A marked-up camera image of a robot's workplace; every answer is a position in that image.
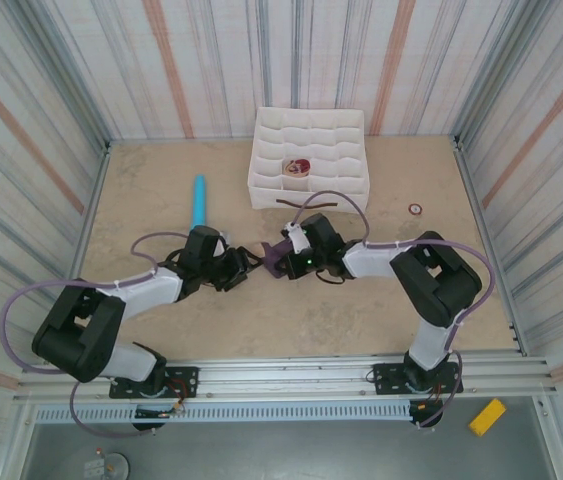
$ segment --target gray floor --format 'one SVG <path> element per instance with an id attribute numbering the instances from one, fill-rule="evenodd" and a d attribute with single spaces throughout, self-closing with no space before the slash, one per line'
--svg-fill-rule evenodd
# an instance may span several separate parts
<path id="1" fill-rule="evenodd" d="M 96 447 L 123 453 L 134 480 L 554 478 L 530 399 L 485 436 L 468 423 L 485 399 L 457 400 L 435 432 L 405 422 L 166 425 L 156 437 L 99 439 L 74 425 L 36 429 L 25 479 L 81 479 Z"/>

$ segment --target yellow sponge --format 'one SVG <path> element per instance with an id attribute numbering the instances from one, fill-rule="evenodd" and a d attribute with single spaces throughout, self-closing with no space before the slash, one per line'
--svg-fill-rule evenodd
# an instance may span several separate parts
<path id="1" fill-rule="evenodd" d="M 470 430 L 478 436 L 482 436 L 503 415 L 503 412 L 505 412 L 505 405 L 495 398 L 470 422 Z"/>

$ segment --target striped wall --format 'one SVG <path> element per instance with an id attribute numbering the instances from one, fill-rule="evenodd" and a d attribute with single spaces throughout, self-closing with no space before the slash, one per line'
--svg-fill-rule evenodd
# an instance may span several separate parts
<path id="1" fill-rule="evenodd" d="M 563 401 L 563 2 L 546 3 L 466 149 L 519 325 Z"/>
<path id="2" fill-rule="evenodd" d="M 0 1 L 0 309 L 15 289 L 67 274 L 100 152 L 8 3 Z M 31 359 L 32 332 L 52 294 L 31 295 L 14 308 L 9 335 L 24 358 Z M 0 441 L 19 374 L 0 345 Z"/>
<path id="3" fill-rule="evenodd" d="M 260 106 L 451 133 L 522 3 L 31 0 L 114 139 L 248 136 Z"/>

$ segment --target blue cylinder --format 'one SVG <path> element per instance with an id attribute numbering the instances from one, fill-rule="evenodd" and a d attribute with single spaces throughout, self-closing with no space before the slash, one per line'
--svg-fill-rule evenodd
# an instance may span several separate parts
<path id="1" fill-rule="evenodd" d="M 192 198 L 192 230 L 197 225 L 205 225 L 205 176 L 197 175 L 194 179 L 194 197 Z"/>

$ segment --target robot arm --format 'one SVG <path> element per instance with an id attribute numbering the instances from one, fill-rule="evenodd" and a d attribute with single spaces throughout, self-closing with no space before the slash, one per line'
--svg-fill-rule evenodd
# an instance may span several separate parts
<path id="1" fill-rule="evenodd" d="M 259 264 L 245 248 L 228 247 L 218 231 L 197 226 L 185 247 L 159 264 L 149 280 L 133 283 L 138 277 L 132 277 L 116 282 L 126 285 L 116 288 L 64 288 L 37 331 L 32 350 L 80 382 L 121 377 L 159 391 L 165 358 L 142 345 L 118 342 L 121 324 L 158 305 L 182 301 L 202 284 L 227 292 Z M 84 325 L 77 318 L 89 321 Z"/>
<path id="2" fill-rule="evenodd" d="M 458 315 L 482 288 L 476 272 L 450 247 L 416 245 L 385 248 L 344 242 L 328 219 L 316 214 L 301 223 L 287 224 L 286 239 L 274 247 L 264 245 L 264 264 L 276 277 L 300 278 L 327 270 L 342 280 L 368 276 L 396 277 L 420 321 L 414 342 L 404 358 L 404 373 L 413 390 L 434 385 L 448 358 L 447 346 Z M 443 240 L 426 232 L 417 240 Z"/>

